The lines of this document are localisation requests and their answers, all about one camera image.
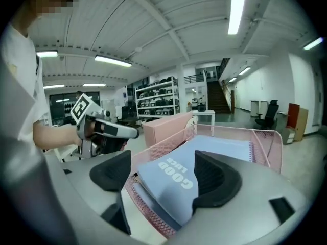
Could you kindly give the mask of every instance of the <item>staircase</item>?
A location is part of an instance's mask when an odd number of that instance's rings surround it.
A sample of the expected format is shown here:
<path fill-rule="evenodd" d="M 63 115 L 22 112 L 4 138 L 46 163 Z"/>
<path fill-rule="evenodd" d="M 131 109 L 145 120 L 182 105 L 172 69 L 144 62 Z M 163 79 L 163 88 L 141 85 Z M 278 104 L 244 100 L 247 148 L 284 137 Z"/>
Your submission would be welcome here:
<path fill-rule="evenodd" d="M 215 113 L 230 113 L 223 90 L 218 81 L 208 82 L 208 108 Z"/>

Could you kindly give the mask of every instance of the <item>white table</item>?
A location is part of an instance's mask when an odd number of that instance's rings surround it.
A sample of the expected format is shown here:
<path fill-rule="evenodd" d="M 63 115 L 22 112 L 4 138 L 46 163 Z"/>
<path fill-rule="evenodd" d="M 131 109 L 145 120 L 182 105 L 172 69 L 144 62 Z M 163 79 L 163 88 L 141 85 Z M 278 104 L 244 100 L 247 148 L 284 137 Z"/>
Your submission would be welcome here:
<path fill-rule="evenodd" d="M 206 110 L 204 112 L 199 111 L 192 111 L 193 116 L 200 116 L 200 115 L 211 115 L 211 135 L 214 135 L 214 128 L 215 128 L 215 111 L 214 110 Z"/>

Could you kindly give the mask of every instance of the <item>ceiling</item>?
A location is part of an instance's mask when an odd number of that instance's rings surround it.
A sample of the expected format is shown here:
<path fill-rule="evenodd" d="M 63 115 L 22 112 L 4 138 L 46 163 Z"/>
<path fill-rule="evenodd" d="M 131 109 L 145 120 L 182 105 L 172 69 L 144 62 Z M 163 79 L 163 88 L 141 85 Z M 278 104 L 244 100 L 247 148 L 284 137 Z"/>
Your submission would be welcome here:
<path fill-rule="evenodd" d="M 45 85 L 106 83 L 110 88 L 178 63 L 255 61 L 280 39 L 302 46 L 316 38 L 294 0 L 245 0 L 236 35 L 227 35 L 229 14 L 230 0 L 79 0 L 37 20 L 30 36 L 37 51 L 59 53 L 43 59 Z M 97 54 L 133 65 L 95 62 Z"/>

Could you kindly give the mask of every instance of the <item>notebook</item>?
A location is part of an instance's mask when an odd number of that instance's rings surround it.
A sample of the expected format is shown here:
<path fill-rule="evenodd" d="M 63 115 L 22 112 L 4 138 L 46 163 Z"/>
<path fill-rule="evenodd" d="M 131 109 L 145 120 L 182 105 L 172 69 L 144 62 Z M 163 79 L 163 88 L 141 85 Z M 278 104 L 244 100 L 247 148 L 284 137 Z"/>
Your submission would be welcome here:
<path fill-rule="evenodd" d="M 133 184 L 134 190 L 143 200 L 143 202 L 155 213 L 157 214 L 167 225 L 172 227 L 174 230 L 178 231 L 181 225 L 176 223 L 161 207 L 161 205 L 149 195 L 149 193 L 142 187 L 140 183 Z"/>
<path fill-rule="evenodd" d="M 144 188 L 181 226 L 191 219 L 192 202 L 198 196 L 198 184 L 194 175 L 195 150 L 252 161 L 249 141 L 197 135 L 161 158 L 140 165 L 137 168 L 138 177 Z"/>

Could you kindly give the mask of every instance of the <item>stair railing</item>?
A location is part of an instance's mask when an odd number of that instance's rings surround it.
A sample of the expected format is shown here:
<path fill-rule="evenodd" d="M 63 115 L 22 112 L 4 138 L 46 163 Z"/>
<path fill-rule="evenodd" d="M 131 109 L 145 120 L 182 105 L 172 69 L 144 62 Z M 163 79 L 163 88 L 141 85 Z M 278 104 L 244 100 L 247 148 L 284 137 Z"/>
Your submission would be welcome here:
<path fill-rule="evenodd" d="M 228 103 L 229 109 L 231 113 L 235 113 L 235 94 L 234 90 L 230 90 L 228 88 L 228 84 L 225 82 L 225 80 L 221 81 L 221 88 L 224 92 L 226 101 Z"/>
<path fill-rule="evenodd" d="M 185 81 L 186 84 L 204 82 L 204 77 L 203 77 L 202 73 L 199 74 L 199 75 L 185 76 L 184 81 Z"/>

